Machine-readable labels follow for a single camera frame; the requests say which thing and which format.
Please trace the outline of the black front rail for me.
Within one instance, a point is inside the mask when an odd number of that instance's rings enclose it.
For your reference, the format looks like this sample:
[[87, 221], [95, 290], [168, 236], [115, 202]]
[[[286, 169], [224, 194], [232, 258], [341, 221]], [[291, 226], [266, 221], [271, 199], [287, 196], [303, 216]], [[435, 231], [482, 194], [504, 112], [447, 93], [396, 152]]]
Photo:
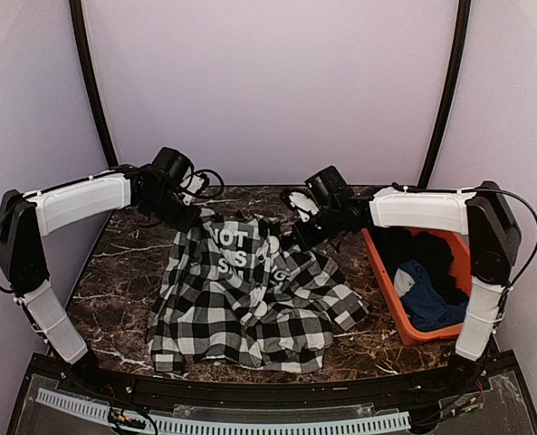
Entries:
[[99, 370], [97, 392], [73, 379], [68, 366], [34, 354], [15, 402], [17, 412], [35, 402], [39, 387], [49, 386], [69, 398], [122, 405], [141, 411], [175, 412], [327, 412], [357, 418], [376, 411], [409, 411], [415, 423], [426, 424], [458, 411], [487, 391], [493, 377], [515, 368], [512, 352], [489, 357], [483, 367], [470, 363], [424, 372], [344, 382], [218, 383]]

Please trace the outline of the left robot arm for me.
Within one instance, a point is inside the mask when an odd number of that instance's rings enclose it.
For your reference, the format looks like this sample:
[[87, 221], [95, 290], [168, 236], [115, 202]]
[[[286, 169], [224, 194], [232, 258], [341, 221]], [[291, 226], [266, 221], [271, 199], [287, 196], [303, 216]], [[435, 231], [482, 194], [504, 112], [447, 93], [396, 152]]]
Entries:
[[161, 149], [141, 167], [119, 165], [56, 187], [3, 195], [0, 205], [0, 269], [34, 331], [72, 366], [72, 382], [87, 395], [106, 387], [105, 373], [53, 290], [43, 239], [101, 213], [133, 206], [144, 216], [187, 231], [200, 210], [194, 199], [209, 185], [178, 150]]

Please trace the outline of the right black frame post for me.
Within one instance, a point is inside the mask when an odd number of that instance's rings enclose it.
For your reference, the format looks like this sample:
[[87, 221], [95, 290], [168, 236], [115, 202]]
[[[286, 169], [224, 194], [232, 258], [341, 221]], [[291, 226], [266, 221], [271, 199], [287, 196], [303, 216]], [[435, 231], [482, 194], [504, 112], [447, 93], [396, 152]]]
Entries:
[[455, 16], [455, 27], [448, 59], [443, 91], [438, 105], [436, 119], [430, 141], [427, 146], [426, 156], [421, 168], [417, 186], [427, 188], [434, 173], [437, 158], [441, 150], [443, 138], [446, 132], [450, 111], [455, 97], [455, 88], [465, 49], [465, 39], [469, 26], [471, 12], [471, 0], [459, 0]]

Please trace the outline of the left black frame post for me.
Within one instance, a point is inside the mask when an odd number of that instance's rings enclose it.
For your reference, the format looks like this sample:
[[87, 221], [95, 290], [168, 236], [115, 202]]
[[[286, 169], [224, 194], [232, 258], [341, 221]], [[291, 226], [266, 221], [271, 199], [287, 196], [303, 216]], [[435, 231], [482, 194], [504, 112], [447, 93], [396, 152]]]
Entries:
[[93, 67], [93, 60], [91, 58], [91, 47], [83, 12], [83, 1], [70, 0], [69, 8], [82, 78], [91, 108], [91, 115], [100, 140], [101, 150], [107, 165], [109, 167], [117, 166], [119, 161], [110, 136]]

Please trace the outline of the blue garment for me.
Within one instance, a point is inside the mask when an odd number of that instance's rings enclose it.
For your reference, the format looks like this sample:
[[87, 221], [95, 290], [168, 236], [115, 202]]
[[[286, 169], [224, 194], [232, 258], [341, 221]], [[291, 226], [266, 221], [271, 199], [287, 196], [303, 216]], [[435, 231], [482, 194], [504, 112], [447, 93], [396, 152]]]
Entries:
[[410, 323], [420, 332], [429, 333], [465, 320], [468, 298], [448, 303], [433, 287], [426, 269], [415, 260], [399, 267], [393, 286]]

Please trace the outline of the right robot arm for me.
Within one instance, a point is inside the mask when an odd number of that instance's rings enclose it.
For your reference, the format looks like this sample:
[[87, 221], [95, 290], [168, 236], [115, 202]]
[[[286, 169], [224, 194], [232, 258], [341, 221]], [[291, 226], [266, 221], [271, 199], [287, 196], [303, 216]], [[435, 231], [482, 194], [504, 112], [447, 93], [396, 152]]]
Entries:
[[303, 190], [282, 194], [283, 203], [300, 216], [292, 226], [292, 239], [303, 251], [339, 234], [374, 227], [440, 230], [468, 237], [471, 293], [455, 344], [455, 352], [462, 358], [440, 374], [441, 386], [450, 393], [461, 392], [474, 380], [472, 362], [484, 354], [519, 278], [513, 267], [522, 232], [509, 198], [522, 200], [492, 181], [459, 189], [392, 183], [367, 186], [355, 193], [333, 166], [306, 179]]

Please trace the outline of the black garment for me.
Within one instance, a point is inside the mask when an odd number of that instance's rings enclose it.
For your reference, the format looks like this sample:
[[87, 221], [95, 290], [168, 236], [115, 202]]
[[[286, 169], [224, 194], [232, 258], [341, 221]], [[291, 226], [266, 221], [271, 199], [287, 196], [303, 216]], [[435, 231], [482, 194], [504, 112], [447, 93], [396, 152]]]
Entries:
[[391, 281], [402, 264], [414, 260], [426, 270], [433, 288], [448, 304], [468, 301], [467, 294], [457, 287], [450, 274], [454, 256], [443, 238], [426, 231], [413, 236], [403, 227], [376, 227], [369, 233]]

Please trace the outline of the orange plastic basket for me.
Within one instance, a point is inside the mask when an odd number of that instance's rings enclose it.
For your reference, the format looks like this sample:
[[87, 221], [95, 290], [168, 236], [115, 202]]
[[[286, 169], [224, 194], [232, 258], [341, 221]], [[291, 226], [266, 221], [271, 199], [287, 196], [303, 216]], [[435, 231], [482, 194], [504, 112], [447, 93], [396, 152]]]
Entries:
[[469, 248], [457, 234], [363, 231], [369, 264], [406, 345], [456, 338], [471, 293]]

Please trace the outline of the black frame post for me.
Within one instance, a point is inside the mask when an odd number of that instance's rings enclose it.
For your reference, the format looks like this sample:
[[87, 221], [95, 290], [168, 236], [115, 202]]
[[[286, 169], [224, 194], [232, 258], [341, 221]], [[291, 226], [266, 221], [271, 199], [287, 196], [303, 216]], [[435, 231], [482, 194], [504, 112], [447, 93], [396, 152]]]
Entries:
[[69, 8], [82, 78], [91, 108], [91, 115], [100, 140], [101, 150], [107, 165], [109, 167], [117, 166], [119, 161], [110, 136], [93, 67], [93, 60], [91, 58], [91, 47], [83, 12], [83, 1], [70, 0]]
[[441, 150], [443, 138], [446, 132], [450, 111], [455, 97], [455, 88], [465, 49], [465, 39], [469, 26], [471, 12], [471, 0], [459, 0], [455, 16], [455, 27], [448, 59], [443, 91], [438, 105], [436, 119], [430, 141], [427, 146], [426, 156], [421, 168], [417, 186], [427, 188], [434, 173], [437, 158]]

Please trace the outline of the black white plaid shirt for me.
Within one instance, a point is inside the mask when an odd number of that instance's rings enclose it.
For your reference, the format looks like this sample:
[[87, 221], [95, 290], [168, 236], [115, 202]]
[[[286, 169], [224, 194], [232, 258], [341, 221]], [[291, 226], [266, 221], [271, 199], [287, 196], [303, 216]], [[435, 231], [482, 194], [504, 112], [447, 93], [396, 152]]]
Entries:
[[[269, 236], [280, 241], [274, 255]], [[316, 372], [335, 331], [349, 331], [368, 314], [336, 262], [286, 244], [277, 220], [206, 209], [174, 239], [147, 347], [159, 373], [203, 361]]]

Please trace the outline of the white brooch back piece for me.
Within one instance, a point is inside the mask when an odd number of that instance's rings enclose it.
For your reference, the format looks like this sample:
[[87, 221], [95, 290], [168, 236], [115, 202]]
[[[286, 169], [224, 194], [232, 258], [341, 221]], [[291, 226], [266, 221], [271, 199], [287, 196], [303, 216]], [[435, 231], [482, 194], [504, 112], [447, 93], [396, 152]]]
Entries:
[[276, 254], [280, 249], [280, 241], [278, 237], [276, 236], [269, 236], [268, 237], [268, 243], [269, 243], [269, 252], [271, 255]]

